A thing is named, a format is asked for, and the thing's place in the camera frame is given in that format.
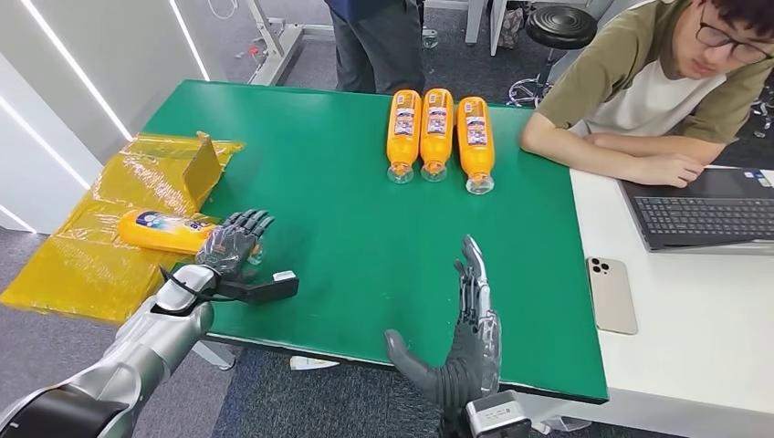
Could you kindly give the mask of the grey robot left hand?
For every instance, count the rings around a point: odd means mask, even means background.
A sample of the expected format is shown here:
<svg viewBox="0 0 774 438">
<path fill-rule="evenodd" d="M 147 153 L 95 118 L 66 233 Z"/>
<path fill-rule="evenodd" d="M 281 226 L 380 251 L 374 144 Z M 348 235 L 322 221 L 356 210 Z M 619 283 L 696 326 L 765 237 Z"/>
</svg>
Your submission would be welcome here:
<svg viewBox="0 0 774 438">
<path fill-rule="evenodd" d="M 223 280 L 250 283 L 257 276 L 262 238 L 275 217 L 250 209 L 229 215 L 209 234 L 195 256 L 197 265 L 212 268 Z"/>
</svg>

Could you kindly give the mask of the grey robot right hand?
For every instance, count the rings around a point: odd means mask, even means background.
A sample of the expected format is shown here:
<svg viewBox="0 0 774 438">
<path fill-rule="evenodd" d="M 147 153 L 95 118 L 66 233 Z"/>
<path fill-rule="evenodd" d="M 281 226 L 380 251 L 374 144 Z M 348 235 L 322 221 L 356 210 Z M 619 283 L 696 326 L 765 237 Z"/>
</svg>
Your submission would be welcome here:
<svg viewBox="0 0 774 438">
<path fill-rule="evenodd" d="M 395 329 L 384 331 L 390 363 L 430 402 L 458 413 L 472 401 L 498 391 L 501 324 L 491 302 L 491 287 L 480 247 L 471 235 L 462 244 L 465 262 L 459 275 L 458 318 L 445 363 L 431 367 L 406 348 Z"/>
</svg>

